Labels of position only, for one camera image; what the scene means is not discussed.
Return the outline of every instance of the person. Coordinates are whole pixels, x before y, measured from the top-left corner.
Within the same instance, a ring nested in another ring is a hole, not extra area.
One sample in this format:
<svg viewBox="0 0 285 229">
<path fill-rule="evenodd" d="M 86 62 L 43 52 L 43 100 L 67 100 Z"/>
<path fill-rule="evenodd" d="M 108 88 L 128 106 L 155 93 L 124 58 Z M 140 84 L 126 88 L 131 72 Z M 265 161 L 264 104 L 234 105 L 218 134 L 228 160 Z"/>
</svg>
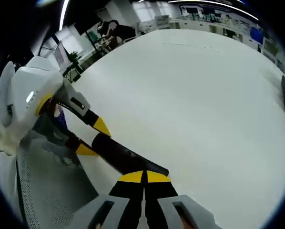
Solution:
<svg viewBox="0 0 285 229">
<path fill-rule="evenodd" d="M 111 40 L 119 37 L 124 41 L 136 36 L 134 28 L 126 25 L 120 25 L 117 20 L 100 22 L 97 27 L 97 31 L 102 37 L 109 37 L 108 39 Z"/>
</svg>

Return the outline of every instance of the led light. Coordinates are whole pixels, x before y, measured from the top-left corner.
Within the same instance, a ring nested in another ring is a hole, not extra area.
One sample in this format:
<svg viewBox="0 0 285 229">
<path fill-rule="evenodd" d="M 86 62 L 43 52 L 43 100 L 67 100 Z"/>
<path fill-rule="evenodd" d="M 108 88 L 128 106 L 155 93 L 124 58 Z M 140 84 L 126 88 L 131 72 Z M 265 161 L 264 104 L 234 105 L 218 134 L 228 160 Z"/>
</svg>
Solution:
<svg viewBox="0 0 285 229">
<path fill-rule="evenodd" d="M 65 17 L 65 12 L 66 12 L 67 5 L 68 5 L 68 2 L 69 2 L 69 1 L 70 1 L 70 0 L 64 0 L 63 6 L 62 6 L 62 11 L 61 11 L 61 17 L 60 17 L 59 31 L 61 31 L 62 28 L 63 28 L 63 22 L 64 22 L 64 17 Z"/>
<path fill-rule="evenodd" d="M 29 103 L 29 101 L 31 100 L 31 98 L 33 97 L 34 92 L 30 92 L 30 94 L 28 95 L 26 102 Z"/>
<path fill-rule="evenodd" d="M 241 9 L 238 9 L 238 8 L 236 8 L 236 7 L 233 7 L 233 6 L 225 5 L 225 4 L 223 4 L 223 3 L 215 2 L 215 1 L 206 1 L 206 0 L 174 0 L 174 1 L 169 1 L 168 3 L 184 2 L 184 1 L 206 2 L 206 3 L 213 3 L 213 4 L 217 4 L 217 5 L 221 5 L 221 6 L 226 6 L 226 7 L 229 7 L 229 8 L 231 8 L 231 9 L 238 10 L 238 11 L 240 11 L 240 12 L 242 12 L 242 13 L 245 13 L 245 14 L 247 14 L 248 16 L 251 16 L 252 18 L 256 19 L 257 21 L 259 20 L 259 19 L 257 19 L 255 16 L 253 16 L 252 14 L 249 14 L 249 13 L 247 13 L 247 12 L 241 10 Z"/>
</svg>

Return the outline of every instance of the desk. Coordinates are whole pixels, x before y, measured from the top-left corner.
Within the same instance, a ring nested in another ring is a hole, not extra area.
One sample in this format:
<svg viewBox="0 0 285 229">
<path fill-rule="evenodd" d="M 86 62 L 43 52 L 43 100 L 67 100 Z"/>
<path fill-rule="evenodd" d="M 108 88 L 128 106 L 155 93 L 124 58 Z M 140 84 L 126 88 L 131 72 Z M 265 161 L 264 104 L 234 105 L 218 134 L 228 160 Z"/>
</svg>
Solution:
<svg viewBox="0 0 285 229">
<path fill-rule="evenodd" d="M 99 52 L 102 52 L 103 55 L 109 53 L 111 51 L 111 49 L 109 48 L 109 45 L 110 45 L 109 42 L 104 42 L 103 44 L 97 47 L 98 52 L 96 50 L 93 50 L 93 51 L 88 51 L 84 53 L 79 60 L 80 67 L 83 70 L 86 70 L 93 63 L 95 63 L 102 57 L 101 55 L 99 55 Z"/>
<path fill-rule="evenodd" d="M 199 31 L 211 31 L 211 27 L 216 27 L 216 30 L 218 34 L 223 35 L 223 29 L 227 30 L 232 30 L 235 33 L 239 34 L 242 36 L 243 40 L 241 41 L 242 43 L 250 46 L 251 48 L 255 49 L 256 51 L 258 50 L 258 43 L 257 41 L 253 40 L 250 36 L 250 30 L 235 27 L 232 23 L 231 24 L 226 24 L 226 23 L 210 23 L 206 21 L 191 21 L 191 20 L 170 20 L 170 24 L 172 24 L 175 27 L 175 24 L 178 23 L 180 29 L 190 29 L 190 30 L 199 30 Z"/>
<path fill-rule="evenodd" d="M 285 195 L 281 75 L 227 37 L 158 30 L 107 54 L 73 86 L 115 140 L 168 168 L 177 192 L 220 227 L 259 229 Z M 65 115 L 90 142 L 89 127 Z M 101 158 L 80 160 L 97 191 L 108 193 L 120 175 Z"/>
</svg>

